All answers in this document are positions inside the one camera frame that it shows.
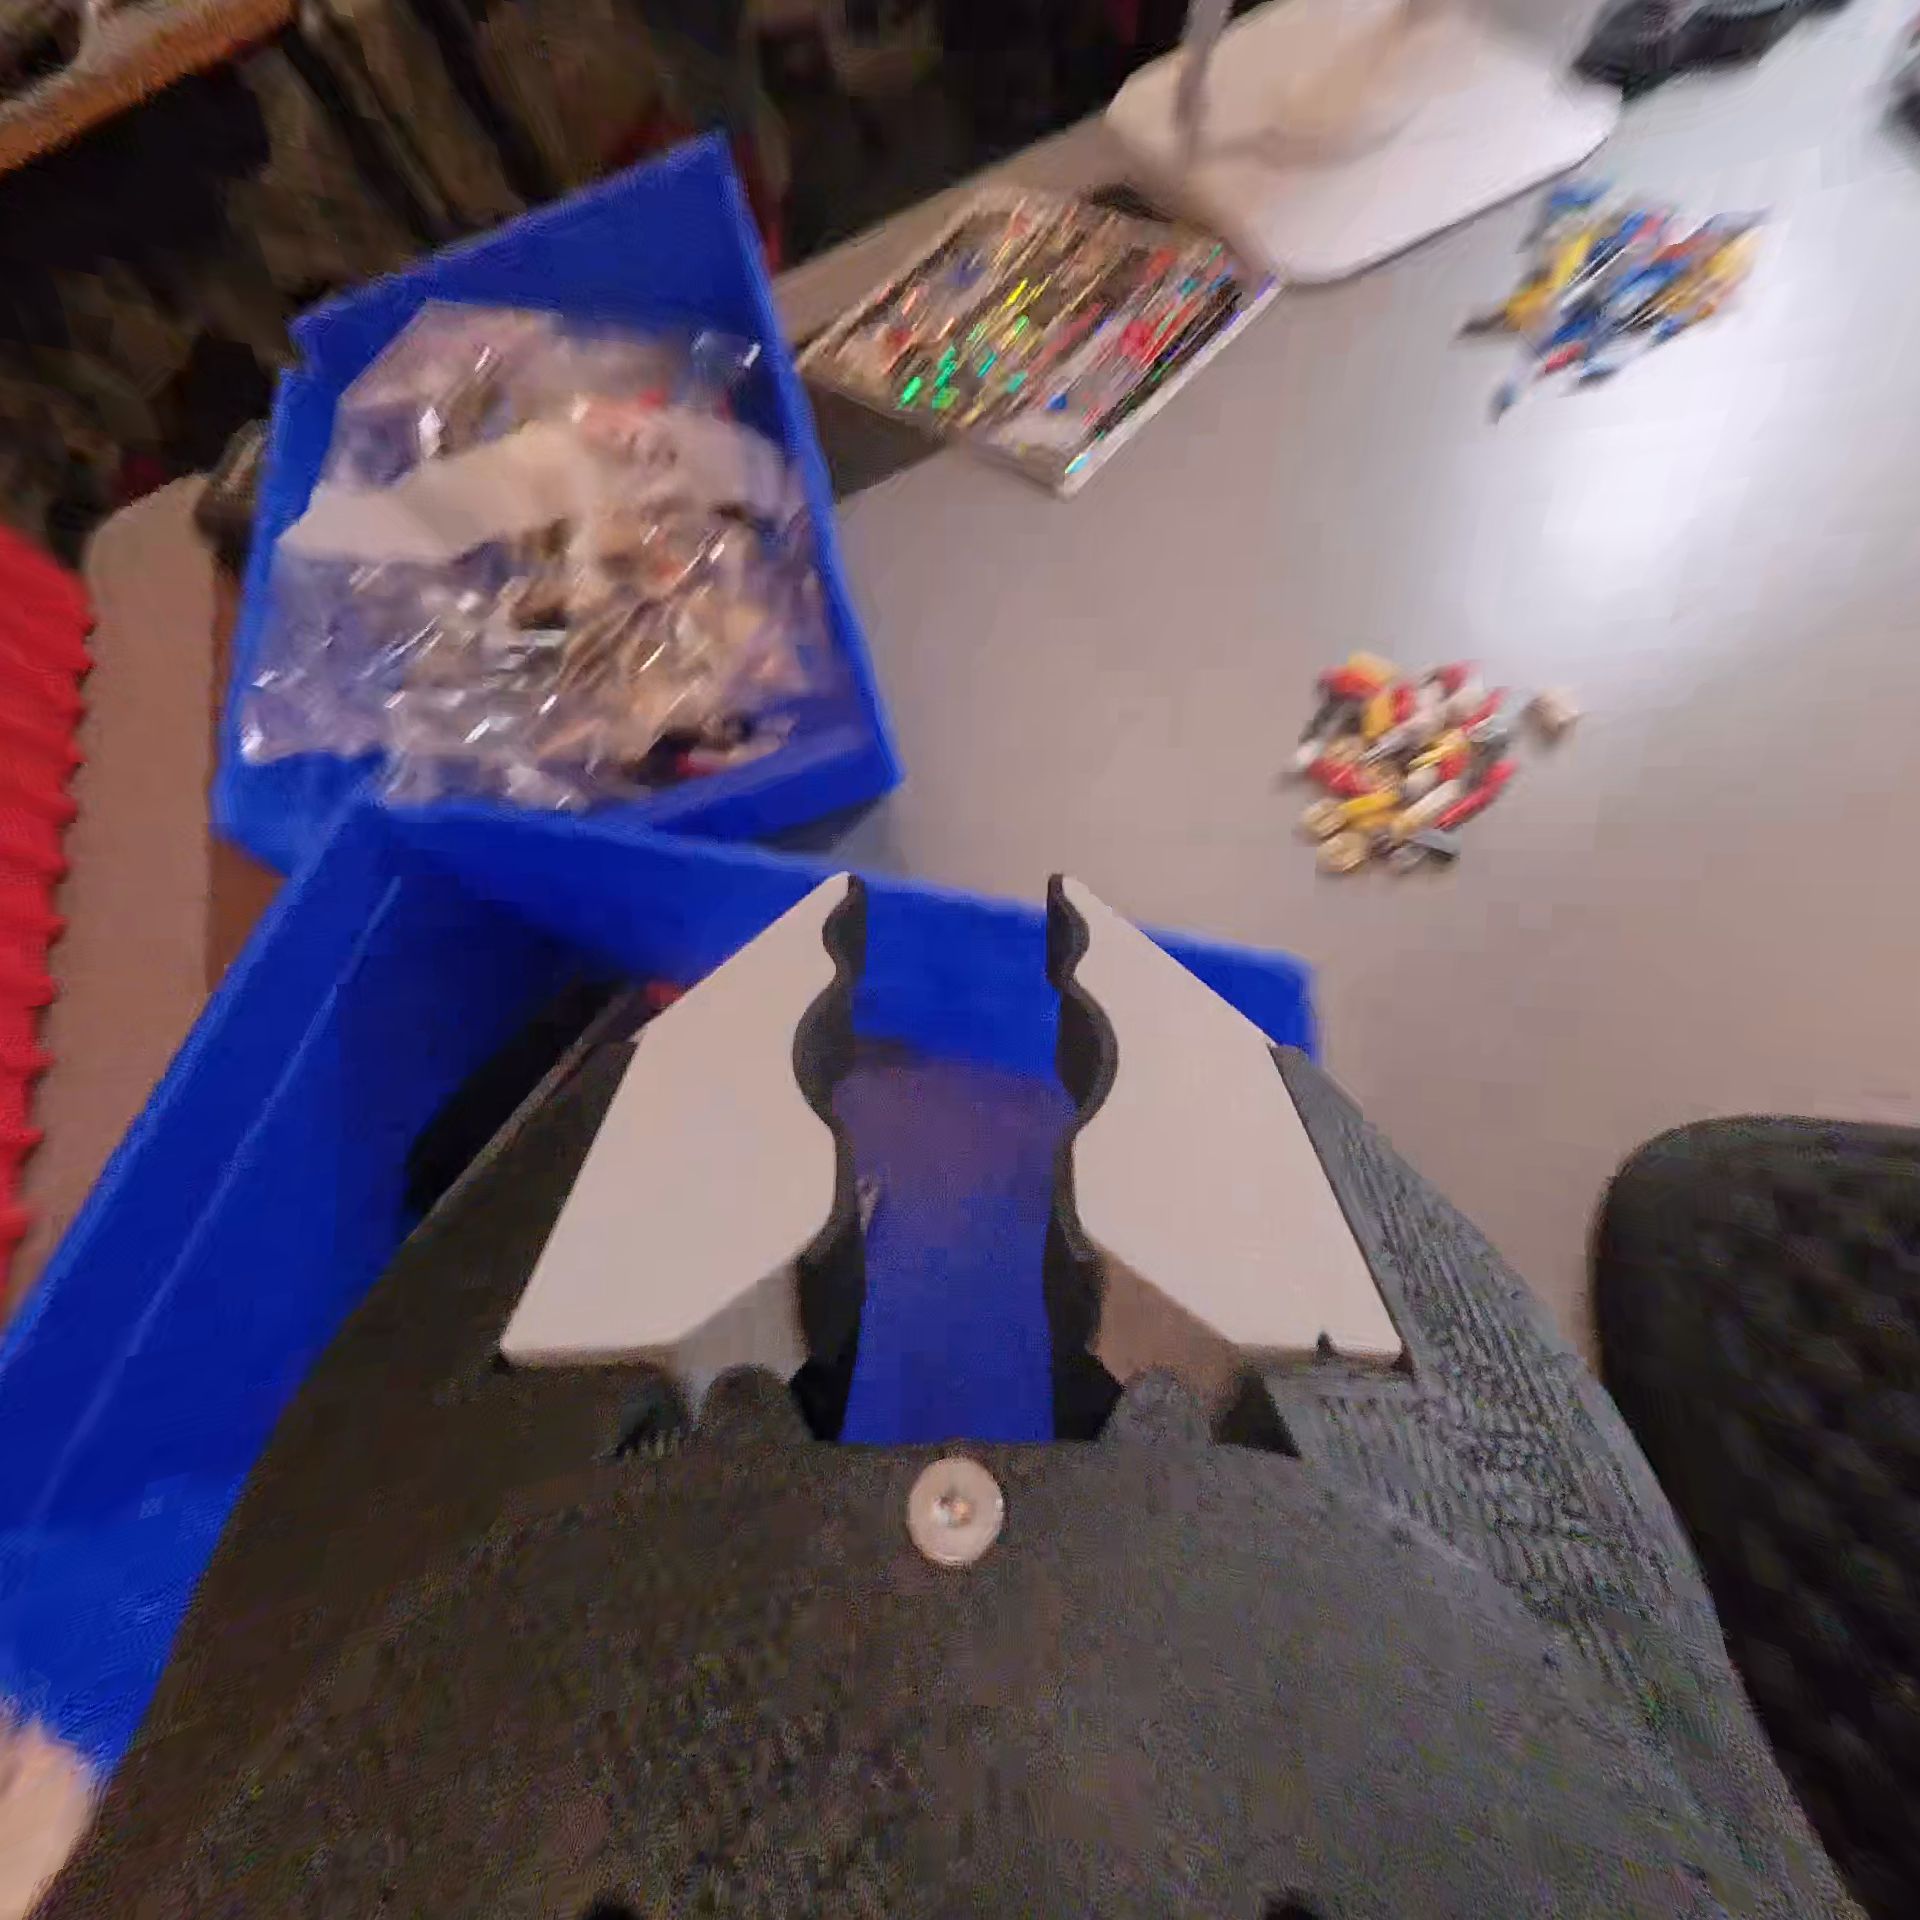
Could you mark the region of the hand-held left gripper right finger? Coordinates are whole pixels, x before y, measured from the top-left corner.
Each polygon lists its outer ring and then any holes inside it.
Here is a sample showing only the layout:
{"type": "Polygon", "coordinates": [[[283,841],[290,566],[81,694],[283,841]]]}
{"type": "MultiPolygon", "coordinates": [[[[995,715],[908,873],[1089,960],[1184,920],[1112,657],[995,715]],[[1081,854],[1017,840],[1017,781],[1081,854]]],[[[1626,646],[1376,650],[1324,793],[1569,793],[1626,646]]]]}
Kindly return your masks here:
{"type": "Polygon", "coordinates": [[[1044,1222],[1054,1435],[1140,1375],[1228,1415],[1275,1374],[1404,1375],[1405,1332],[1277,1046],[1071,877],[1044,897],[1068,1097],[1044,1222]]]}

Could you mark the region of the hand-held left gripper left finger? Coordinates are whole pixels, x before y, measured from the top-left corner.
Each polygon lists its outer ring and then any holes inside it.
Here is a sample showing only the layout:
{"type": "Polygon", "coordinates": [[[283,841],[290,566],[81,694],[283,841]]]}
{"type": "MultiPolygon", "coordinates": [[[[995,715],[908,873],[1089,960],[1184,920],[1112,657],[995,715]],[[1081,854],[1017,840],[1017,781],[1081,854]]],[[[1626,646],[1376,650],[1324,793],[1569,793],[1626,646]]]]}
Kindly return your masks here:
{"type": "Polygon", "coordinates": [[[654,1018],[499,1332],[526,1368],[638,1365],[685,1410],[763,1368],[842,1435],[867,1222],[838,1085],[868,898],[827,877],[654,1018]]]}

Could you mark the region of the pile of red lego pieces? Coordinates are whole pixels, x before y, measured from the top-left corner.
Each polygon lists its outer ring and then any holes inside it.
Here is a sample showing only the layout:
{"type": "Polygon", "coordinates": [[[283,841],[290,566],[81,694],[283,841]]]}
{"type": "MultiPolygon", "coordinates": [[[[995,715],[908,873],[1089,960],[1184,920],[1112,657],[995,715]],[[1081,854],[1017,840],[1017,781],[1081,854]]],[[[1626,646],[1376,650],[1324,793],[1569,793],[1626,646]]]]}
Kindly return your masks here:
{"type": "Polygon", "coordinates": [[[1315,674],[1281,769],[1303,790],[1296,831],[1334,878],[1449,868],[1524,756],[1557,746],[1582,715],[1562,686],[1507,682],[1467,657],[1350,652],[1315,674]]]}

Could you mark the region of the shiny lego sticker sheet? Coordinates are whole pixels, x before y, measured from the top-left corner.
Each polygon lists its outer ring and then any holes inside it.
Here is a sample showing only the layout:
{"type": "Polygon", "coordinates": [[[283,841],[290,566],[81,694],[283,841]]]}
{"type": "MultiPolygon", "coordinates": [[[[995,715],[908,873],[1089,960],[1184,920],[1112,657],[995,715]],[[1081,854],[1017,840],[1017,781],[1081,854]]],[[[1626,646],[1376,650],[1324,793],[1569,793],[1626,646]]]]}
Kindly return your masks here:
{"type": "Polygon", "coordinates": [[[1140,200],[979,191],[798,372],[1075,496],[1277,295],[1228,240],[1140,200]]]}

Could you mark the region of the pile of blue lego pieces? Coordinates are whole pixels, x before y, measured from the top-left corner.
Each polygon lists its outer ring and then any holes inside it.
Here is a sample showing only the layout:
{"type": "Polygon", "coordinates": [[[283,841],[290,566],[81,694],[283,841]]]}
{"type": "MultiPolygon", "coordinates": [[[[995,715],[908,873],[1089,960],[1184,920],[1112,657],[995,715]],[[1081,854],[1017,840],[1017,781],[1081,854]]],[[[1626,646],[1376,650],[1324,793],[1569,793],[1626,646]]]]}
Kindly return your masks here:
{"type": "Polygon", "coordinates": [[[1502,302],[1462,326],[1467,341],[1507,341],[1511,363],[1489,419],[1507,419],[1547,384],[1595,389],[1651,353],[1711,326],[1756,271],[1770,218],[1678,208],[1569,178],[1544,192],[1502,302]]]}

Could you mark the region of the empty blue plastic bin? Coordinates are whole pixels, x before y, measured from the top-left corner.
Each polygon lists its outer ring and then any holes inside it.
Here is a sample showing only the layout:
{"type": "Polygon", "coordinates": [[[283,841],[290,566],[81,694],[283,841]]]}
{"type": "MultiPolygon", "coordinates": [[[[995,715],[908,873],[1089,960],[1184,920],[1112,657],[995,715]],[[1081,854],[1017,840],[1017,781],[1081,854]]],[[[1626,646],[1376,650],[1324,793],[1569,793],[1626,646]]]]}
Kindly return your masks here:
{"type": "MultiPolygon", "coordinates": [[[[697,979],[825,877],[531,816],[345,816],[4,1338],[4,1705],[111,1775],[273,1419],[411,1223],[429,1115],[567,974],[697,979]]],[[[867,890],[857,1035],[1053,1081],[1044,907],[867,890]]],[[[845,1439],[1053,1437],[1044,1179],[964,1196],[943,1254],[894,1193],[845,1439]]]]}

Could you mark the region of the clear plastic bags of parts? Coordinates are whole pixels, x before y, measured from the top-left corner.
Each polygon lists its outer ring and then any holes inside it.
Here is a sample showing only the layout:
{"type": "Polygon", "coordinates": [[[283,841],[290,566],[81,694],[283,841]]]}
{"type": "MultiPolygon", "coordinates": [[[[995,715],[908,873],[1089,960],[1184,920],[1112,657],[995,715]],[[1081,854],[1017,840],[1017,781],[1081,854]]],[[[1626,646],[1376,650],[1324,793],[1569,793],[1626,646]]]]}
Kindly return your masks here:
{"type": "Polygon", "coordinates": [[[273,541],[236,750],[398,804],[630,804],[849,694],[761,344],[429,302],[345,389],[273,541]]]}

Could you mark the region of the red plastic bin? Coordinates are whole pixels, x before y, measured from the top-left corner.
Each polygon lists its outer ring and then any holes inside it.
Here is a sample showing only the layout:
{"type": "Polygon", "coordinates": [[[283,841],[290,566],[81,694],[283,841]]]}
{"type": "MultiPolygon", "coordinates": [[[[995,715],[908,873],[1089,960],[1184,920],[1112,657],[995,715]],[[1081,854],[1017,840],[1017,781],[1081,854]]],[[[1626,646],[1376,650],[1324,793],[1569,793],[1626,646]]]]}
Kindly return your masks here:
{"type": "Polygon", "coordinates": [[[58,997],[63,834],[84,763],[94,610],[78,574],[4,528],[4,1284],[32,1235],[25,1170],[38,1152],[41,1023],[58,997]]]}

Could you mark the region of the blue plastic bin with bags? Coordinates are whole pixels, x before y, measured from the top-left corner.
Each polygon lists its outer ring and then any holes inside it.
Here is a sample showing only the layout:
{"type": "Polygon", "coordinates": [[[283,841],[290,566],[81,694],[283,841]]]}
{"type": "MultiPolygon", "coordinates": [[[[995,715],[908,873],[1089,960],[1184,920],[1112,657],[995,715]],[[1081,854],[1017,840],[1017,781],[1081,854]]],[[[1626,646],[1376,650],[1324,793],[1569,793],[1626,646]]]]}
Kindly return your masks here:
{"type": "Polygon", "coordinates": [[[778,755],[614,804],[613,834],[655,828],[770,841],[894,793],[904,763],[851,604],[832,470],[733,155],[724,139],[700,137],[293,323],[298,364],[281,375],[254,489],[210,825],[257,867],[293,877],[371,784],[369,760],[251,763],[236,739],[236,703],[266,639],[273,541],[316,493],[338,398],[429,302],[547,308],[603,326],[715,326],[761,350],[763,372],[751,378],[743,419],[780,445],[802,481],[842,689],[778,755]]]}

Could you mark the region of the wooden desk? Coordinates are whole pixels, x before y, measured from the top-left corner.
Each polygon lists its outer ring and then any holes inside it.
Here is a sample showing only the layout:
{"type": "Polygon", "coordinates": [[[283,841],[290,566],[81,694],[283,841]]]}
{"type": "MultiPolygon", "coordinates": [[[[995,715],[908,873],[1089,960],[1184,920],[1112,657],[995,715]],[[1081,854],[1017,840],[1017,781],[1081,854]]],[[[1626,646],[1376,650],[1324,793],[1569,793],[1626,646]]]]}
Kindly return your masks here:
{"type": "Polygon", "coordinates": [[[81,142],[186,77],[227,69],[298,24],[302,5],[4,5],[76,24],[76,58],[4,89],[4,177],[81,142]]]}

